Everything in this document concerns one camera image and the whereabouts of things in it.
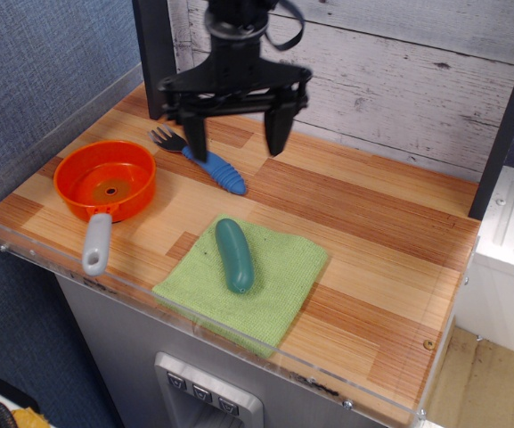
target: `yellow object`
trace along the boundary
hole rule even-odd
[[[35,413],[31,407],[18,408],[11,412],[19,428],[50,428],[45,418]]]

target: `black metal frame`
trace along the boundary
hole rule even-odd
[[[151,119],[159,119],[166,98],[156,86],[163,78],[176,73],[167,0],[132,0],[132,6],[148,112]]]
[[[485,170],[480,179],[477,193],[475,194],[474,201],[470,207],[469,217],[482,220],[485,216],[488,203],[494,192],[498,177],[502,172],[504,161],[512,145],[514,137],[514,88],[510,95],[506,111],[502,117],[498,134],[494,139],[494,145],[488,156]]]

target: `orange pan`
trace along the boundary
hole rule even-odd
[[[67,156],[54,188],[78,218],[88,221],[82,266],[90,276],[108,265],[112,223],[143,210],[155,191],[156,162],[128,141],[100,141]]]

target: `blue fabric wall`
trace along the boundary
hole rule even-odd
[[[0,200],[140,81],[129,0],[0,2]],[[116,418],[53,275],[0,252],[0,377],[61,427]]]

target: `green towel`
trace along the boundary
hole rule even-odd
[[[153,292],[247,336],[278,346],[300,310],[326,259],[326,251],[302,236],[274,232],[232,218],[247,238],[255,283],[244,294],[229,291],[215,238],[219,216],[167,279]],[[268,358],[273,351],[220,325],[201,322],[214,333]]]

